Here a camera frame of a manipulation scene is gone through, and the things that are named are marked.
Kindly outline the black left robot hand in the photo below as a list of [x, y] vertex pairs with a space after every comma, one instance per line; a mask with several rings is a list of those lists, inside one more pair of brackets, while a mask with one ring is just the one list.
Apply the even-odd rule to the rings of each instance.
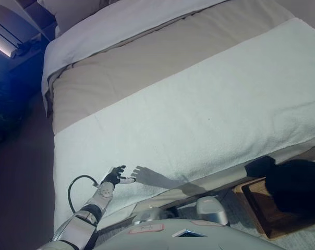
[[131, 184], [136, 182], [136, 178], [133, 177], [123, 177], [122, 173], [125, 171], [126, 166], [122, 165], [119, 167], [114, 167], [102, 180], [102, 183], [109, 182], [113, 186], [117, 184]]

